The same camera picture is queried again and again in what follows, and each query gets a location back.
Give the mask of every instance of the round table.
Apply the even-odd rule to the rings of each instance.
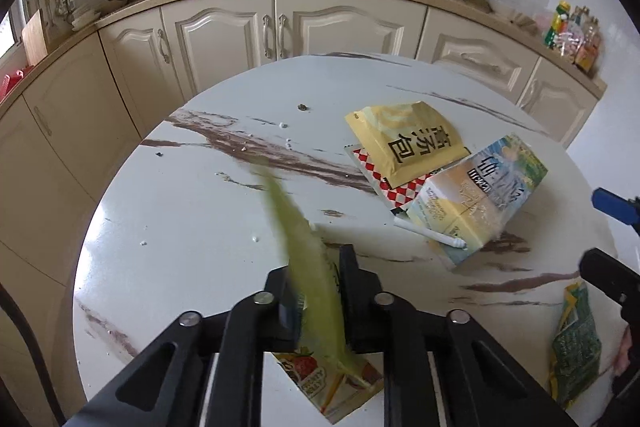
[[[548,168],[503,241],[453,273],[425,238],[392,226],[391,213],[344,150],[356,142],[344,120],[348,112],[417,100],[447,118],[472,152],[515,132]],[[87,398],[182,311],[226,311],[284,263],[251,172],[255,155],[278,167],[286,190],[326,240],[354,244],[360,266],[378,273],[386,291],[423,311],[469,311],[543,385],[562,292],[577,276],[578,260],[593,247],[615,252],[604,216],[591,206],[591,189],[566,152],[482,84],[386,55],[277,61],[175,111],[137,147],[102,198],[74,290],[74,339]],[[624,324],[617,304],[593,287],[590,302],[604,371]],[[574,407],[580,423],[602,409],[607,382]],[[326,425],[270,356],[262,395],[264,427]],[[382,423],[382,393],[342,421]]]

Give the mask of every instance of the black tool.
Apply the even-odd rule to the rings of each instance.
[[[286,274],[271,271],[229,312],[181,314],[66,425],[259,427],[264,352],[292,352],[300,331]],[[351,349],[384,353],[386,427],[443,425],[443,416],[455,427],[575,426],[468,313],[419,312],[384,292],[351,245],[340,248],[340,295]]]
[[[596,188],[591,197],[594,208],[630,225],[640,235],[640,198],[624,200]],[[629,324],[632,347],[629,366],[614,378],[611,398],[598,420],[598,427],[623,427],[640,424],[640,275],[607,253],[593,248],[580,261],[580,275],[619,303],[620,315]]]

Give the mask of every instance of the brown marble vein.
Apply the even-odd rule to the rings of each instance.
[[[449,299],[449,302],[452,304],[459,304],[462,302],[463,304],[471,305],[471,306],[562,306],[562,302],[542,302],[542,301],[504,301],[504,302],[485,302],[479,303],[475,302],[473,299],[469,298],[460,298],[454,297]]]
[[[97,333],[100,340],[105,342],[107,347],[110,348],[111,353],[124,363],[129,363],[133,357],[138,355],[139,351],[133,346],[126,333],[120,331],[108,320],[99,317],[78,299],[75,300],[76,303],[78,303],[78,306],[80,306],[80,309],[84,312],[84,317],[89,323],[89,327],[94,330],[94,333]]]
[[[462,286],[462,288],[474,292],[516,293],[522,290],[537,288],[539,286],[549,284],[550,282],[575,279],[576,277],[580,277],[579,271],[575,271],[573,273],[541,273],[540,275],[529,277],[527,279],[512,279],[498,283],[482,282],[471,284],[469,286]]]
[[[501,272],[530,272],[533,271],[532,268],[522,268],[520,266],[513,266],[512,264],[507,263],[484,263],[485,266],[491,266],[492,268],[497,268]]]
[[[325,216],[329,216],[329,217],[344,217],[345,214],[343,212],[340,212],[339,210],[332,210],[330,208],[323,208],[322,210],[320,210],[320,212],[322,212]]]
[[[387,64],[395,64],[396,66],[405,66],[410,68],[410,64],[401,64],[400,62],[394,62],[392,60],[388,60],[386,58],[381,57],[371,57],[370,55],[364,55],[361,53],[346,53],[346,52],[332,52],[325,53],[323,55],[316,55],[318,57],[343,57],[343,58],[368,58],[369,60],[378,60],[379,62],[386,62]]]
[[[154,140],[152,138],[145,138],[140,142],[140,145],[146,145],[147,147],[180,147],[181,145],[187,144],[172,142],[170,140]]]
[[[251,184],[251,183],[240,183],[240,182],[237,182],[235,179],[233,179],[228,174],[225,174],[224,172],[216,172],[216,176],[220,176],[223,181],[229,182],[229,183],[233,183],[234,185],[240,185],[241,187],[252,188],[253,190],[264,190],[264,185],[257,185],[257,184]]]
[[[498,239],[489,241],[484,245],[481,251],[493,253],[529,253],[531,249],[526,239],[505,230],[500,234]]]
[[[207,141],[204,146],[216,149],[241,162],[264,162],[274,169],[295,172],[318,178],[336,187],[351,187],[375,195],[367,179],[354,166],[332,163],[310,154],[287,150],[256,136],[248,136],[233,126],[238,119],[224,114],[190,110],[174,112],[167,122],[173,126],[200,134]]]
[[[512,125],[515,125],[516,127],[521,127],[522,129],[526,129],[527,131],[531,131],[531,132],[536,132],[538,134],[542,134],[542,136],[546,136],[549,137],[549,134],[547,132],[545,132],[542,129],[534,129],[533,127],[529,127],[526,124],[523,124],[521,121],[516,120],[515,118],[512,118],[504,113],[501,113],[500,111],[496,111],[495,109],[492,109],[490,107],[486,107],[485,105],[482,105],[478,102],[473,102],[472,100],[467,100],[466,98],[451,98],[450,96],[445,96],[443,94],[439,94],[437,92],[423,92],[423,91],[416,91],[413,89],[406,89],[405,87],[398,87],[398,86],[390,86],[387,85],[386,87],[391,87],[392,89],[399,89],[401,91],[407,91],[407,92],[414,92],[416,94],[424,94],[426,96],[433,96],[434,98],[439,98],[441,100],[446,100],[447,102],[452,102],[452,103],[456,103],[458,105],[463,105],[464,107],[468,107],[471,109],[475,109],[478,111],[482,111],[485,112],[489,115],[491,115],[494,118],[497,118],[498,120],[502,120],[505,121],[506,123],[510,123]]]
[[[248,117],[249,120],[254,120],[260,123],[267,123],[269,125],[280,125],[279,123],[275,123],[275,122],[270,122],[269,120],[263,120],[262,118],[252,118],[252,117]]]

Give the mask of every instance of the kitchen cabinet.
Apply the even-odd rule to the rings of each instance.
[[[144,137],[184,103],[160,9],[127,17],[99,33],[122,99]]]
[[[85,38],[43,71],[24,99],[69,172],[99,200],[140,135],[98,35]]]
[[[162,18],[185,100],[275,60],[273,0],[184,0]]]
[[[414,58],[426,6],[404,0],[276,0],[278,58],[334,52]]]
[[[538,55],[485,26],[429,8],[416,58],[466,74],[516,103]]]
[[[568,147],[589,118],[597,99],[546,58],[540,58],[518,107],[552,138]]]
[[[65,284],[95,203],[51,148],[23,97],[0,120],[0,157],[0,242]]]

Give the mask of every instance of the window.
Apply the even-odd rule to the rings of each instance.
[[[15,44],[14,29],[11,26],[9,12],[0,22],[0,57],[2,57],[8,49]]]

